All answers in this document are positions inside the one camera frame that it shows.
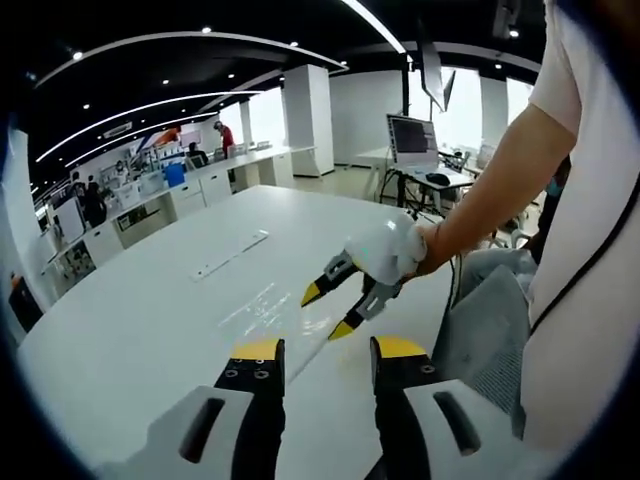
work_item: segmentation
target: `person's arm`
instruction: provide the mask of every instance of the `person's arm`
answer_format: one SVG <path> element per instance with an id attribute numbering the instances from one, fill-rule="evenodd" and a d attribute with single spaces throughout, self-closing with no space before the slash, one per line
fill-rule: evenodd
<path id="1" fill-rule="evenodd" d="M 509 126 L 485 171 L 457 208 L 423 228 L 431 273 L 520 213 L 549 182 L 576 143 L 580 99 L 562 46 L 549 22 L 547 48 L 529 106 Z"/>

